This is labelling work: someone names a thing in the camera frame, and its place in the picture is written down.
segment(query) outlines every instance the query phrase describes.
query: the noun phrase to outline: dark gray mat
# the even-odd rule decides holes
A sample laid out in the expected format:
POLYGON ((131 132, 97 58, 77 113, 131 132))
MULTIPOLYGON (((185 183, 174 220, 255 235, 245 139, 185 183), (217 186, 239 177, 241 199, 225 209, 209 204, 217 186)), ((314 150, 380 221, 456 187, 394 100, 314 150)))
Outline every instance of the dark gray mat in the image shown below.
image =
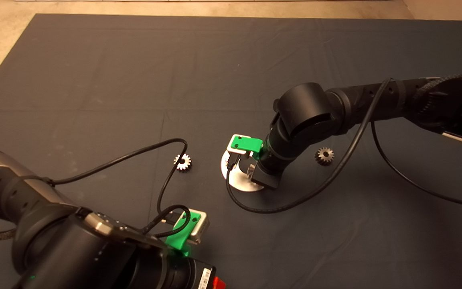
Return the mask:
MULTIPOLYGON (((194 168, 174 176, 164 206, 209 213, 194 257, 216 265, 230 289, 462 288, 462 206, 397 177, 370 132, 326 192, 275 216, 235 206, 219 168, 231 135, 263 138, 272 101, 294 85, 453 73, 462 73, 462 22, 37 15, 0 67, 0 150, 58 178, 187 139, 194 168)), ((311 147, 276 192, 240 198, 274 206, 306 194, 333 167, 317 165, 315 150, 329 146, 340 158, 353 133, 311 147)), ((402 170, 462 199, 461 143, 402 119, 380 122, 379 134, 402 170)), ((61 190, 144 225, 180 149, 61 190)), ((10 246, 0 242, 0 288, 18 277, 10 246)))

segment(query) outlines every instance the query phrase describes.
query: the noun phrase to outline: concrete floor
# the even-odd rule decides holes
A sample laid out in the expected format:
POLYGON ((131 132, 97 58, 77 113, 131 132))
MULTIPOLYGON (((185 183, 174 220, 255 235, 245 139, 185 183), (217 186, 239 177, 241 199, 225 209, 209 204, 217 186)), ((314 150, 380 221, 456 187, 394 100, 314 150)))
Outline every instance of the concrete floor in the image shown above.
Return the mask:
MULTIPOLYGON (((435 10, 428 9, 427 6, 421 4, 427 0, 420 1, 420 4, 417 3, 418 0, 410 1, 418 6, 416 9, 419 13, 418 18, 426 18, 429 11, 434 13, 433 17, 429 18, 439 17, 435 10)), ((0 64, 35 13, 413 19, 413 14, 402 0, 329 2, 15 2, 0 0, 0 64)))

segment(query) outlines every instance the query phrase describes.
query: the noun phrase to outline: spur gear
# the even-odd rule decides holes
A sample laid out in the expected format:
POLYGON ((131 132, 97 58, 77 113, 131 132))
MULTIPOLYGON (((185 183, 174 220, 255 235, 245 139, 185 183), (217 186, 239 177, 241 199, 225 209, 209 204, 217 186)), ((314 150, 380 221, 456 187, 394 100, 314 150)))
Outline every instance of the spur gear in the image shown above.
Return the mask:
POLYGON ((315 154, 315 160, 322 166, 328 166, 334 159, 334 152, 330 148, 319 148, 315 154))
MULTIPOLYGON (((174 164, 178 161, 180 155, 176 156, 174 159, 174 164)), ((176 168, 180 172, 186 172, 192 167, 192 159, 189 155, 183 154, 181 161, 178 163, 178 167, 176 168)))

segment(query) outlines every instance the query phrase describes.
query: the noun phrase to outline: round metal plate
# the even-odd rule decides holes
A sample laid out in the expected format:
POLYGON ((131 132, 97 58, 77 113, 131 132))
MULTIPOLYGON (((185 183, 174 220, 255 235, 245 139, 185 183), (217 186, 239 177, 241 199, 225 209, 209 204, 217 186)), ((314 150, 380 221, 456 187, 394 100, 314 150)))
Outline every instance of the round metal plate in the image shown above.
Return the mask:
MULTIPOLYGON (((222 170, 222 175, 224 176, 224 179, 226 178, 226 175, 227 175, 227 161, 228 160, 229 160, 229 152, 225 151, 224 154, 222 155, 222 160, 220 161, 220 169, 222 170)), ((238 166, 238 164, 229 173, 229 184, 233 188, 243 191, 243 192, 257 192, 263 189, 261 185, 257 185, 256 183, 253 183, 249 179, 247 174, 242 172, 242 170, 240 170, 240 166, 238 166)))

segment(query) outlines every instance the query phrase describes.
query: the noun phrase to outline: green mount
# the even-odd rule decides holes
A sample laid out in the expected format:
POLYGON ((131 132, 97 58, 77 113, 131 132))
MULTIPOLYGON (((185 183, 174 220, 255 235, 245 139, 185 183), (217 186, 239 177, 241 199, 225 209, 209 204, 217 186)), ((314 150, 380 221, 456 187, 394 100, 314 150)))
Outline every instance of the green mount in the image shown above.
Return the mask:
MULTIPOLYGON (((194 227, 197 225, 198 221, 201 219, 201 214, 195 213, 195 212, 190 212, 190 222, 188 225, 181 230, 181 232, 168 236, 167 239, 165 240, 165 243, 169 245, 170 247, 182 251, 182 253, 185 256, 189 256, 191 252, 191 247, 186 244, 186 240, 194 230, 194 227)), ((181 218, 176 222, 176 225, 174 225, 173 230, 181 227, 186 219, 186 213, 183 213, 181 218)))
POLYGON ((263 147, 263 141, 262 139, 253 137, 235 136, 231 147, 237 150, 253 152, 253 159, 258 160, 261 148, 263 147))

